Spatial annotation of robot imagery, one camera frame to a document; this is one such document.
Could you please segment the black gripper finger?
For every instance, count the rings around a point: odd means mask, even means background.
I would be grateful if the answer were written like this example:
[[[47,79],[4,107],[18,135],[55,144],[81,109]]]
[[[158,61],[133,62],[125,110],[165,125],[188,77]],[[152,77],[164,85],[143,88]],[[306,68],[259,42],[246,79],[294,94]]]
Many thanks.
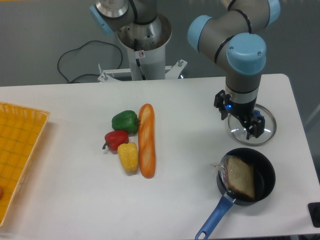
[[[230,98],[231,96],[227,94],[224,90],[219,91],[214,97],[213,106],[219,110],[221,120],[226,119],[230,112]]]
[[[248,127],[246,127],[246,139],[249,140],[251,137],[259,138],[265,129],[265,118],[262,115],[254,115]]]

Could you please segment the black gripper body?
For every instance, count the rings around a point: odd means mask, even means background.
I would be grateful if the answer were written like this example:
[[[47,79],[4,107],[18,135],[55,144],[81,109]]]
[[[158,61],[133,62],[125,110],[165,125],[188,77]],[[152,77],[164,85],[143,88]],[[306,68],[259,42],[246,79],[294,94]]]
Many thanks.
[[[244,128],[252,125],[252,117],[257,98],[245,103],[237,103],[231,100],[231,95],[227,94],[224,99],[225,109],[234,116]]]

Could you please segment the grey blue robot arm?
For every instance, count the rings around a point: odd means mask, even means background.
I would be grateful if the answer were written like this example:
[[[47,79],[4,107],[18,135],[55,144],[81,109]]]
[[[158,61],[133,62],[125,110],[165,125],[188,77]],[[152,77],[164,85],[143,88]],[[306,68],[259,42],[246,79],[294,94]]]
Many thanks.
[[[276,21],[281,12],[277,0],[229,0],[227,13],[218,19],[198,16],[187,31],[189,44],[226,73],[225,89],[215,95],[214,107],[222,119],[233,116],[246,138],[259,138],[265,118],[256,109],[267,46],[257,32]],[[99,0],[90,13],[106,35],[117,33],[126,46],[133,80],[165,77],[163,58],[148,60],[152,51],[169,41],[172,31],[157,11],[154,0]]]

